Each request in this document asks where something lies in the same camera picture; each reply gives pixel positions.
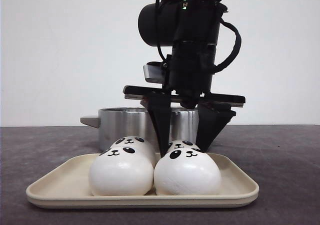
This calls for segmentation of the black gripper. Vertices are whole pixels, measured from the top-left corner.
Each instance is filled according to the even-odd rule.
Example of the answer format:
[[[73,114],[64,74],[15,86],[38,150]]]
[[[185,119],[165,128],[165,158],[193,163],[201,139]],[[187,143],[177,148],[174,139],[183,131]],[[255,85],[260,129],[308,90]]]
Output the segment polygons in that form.
[[[142,100],[147,109],[157,136],[160,156],[166,155],[171,125],[171,101],[198,104],[198,129],[196,145],[206,152],[217,135],[230,122],[236,112],[233,107],[242,107],[244,96],[211,93],[212,76],[227,68],[239,54],[241,42],[236,41],[230,55],[220,64],[214,65],[215,44],[199,50],[194,43],[184,42],[173,48],[163,62],[166,80],[162,88],[127,85],[123,89],[126,99]],[[171,98],[168,94],[176,91]]]

